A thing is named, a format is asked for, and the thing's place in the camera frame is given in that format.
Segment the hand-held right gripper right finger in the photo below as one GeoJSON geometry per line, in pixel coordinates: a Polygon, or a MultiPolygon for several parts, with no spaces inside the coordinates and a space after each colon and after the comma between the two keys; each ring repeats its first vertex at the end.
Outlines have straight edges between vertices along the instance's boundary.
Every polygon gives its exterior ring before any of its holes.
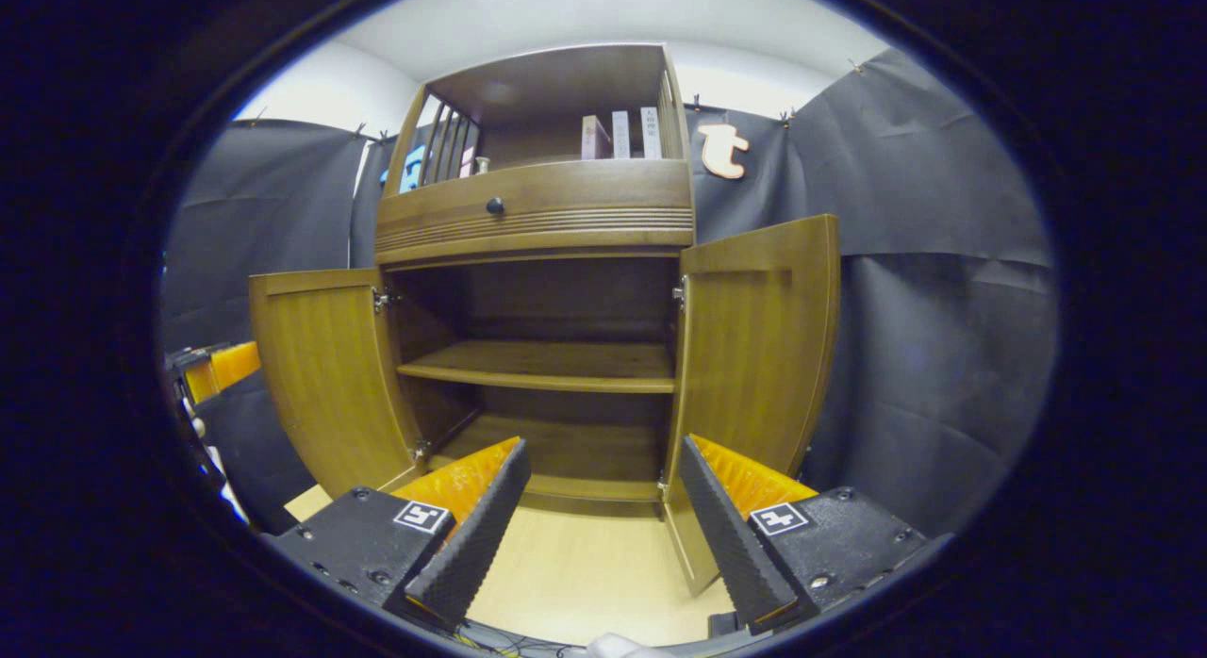
{"type": "Polygon", "coordinates": [[[857,491],[818,493],[690,435],[680,474],[737,625],[781,631],[855,601],[912,567],[931,538],[857,491]]]}

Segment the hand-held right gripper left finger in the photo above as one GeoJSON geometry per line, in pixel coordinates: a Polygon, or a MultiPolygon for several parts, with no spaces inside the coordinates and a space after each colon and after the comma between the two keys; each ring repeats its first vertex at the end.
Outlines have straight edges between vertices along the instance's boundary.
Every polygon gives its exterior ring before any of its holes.
{"type": "Polygon", "coordinates": [[[456,631],[531,477],[509,437],[392,493],[352,487],[274,538],[330,588],[437,631],[456,631]]]}

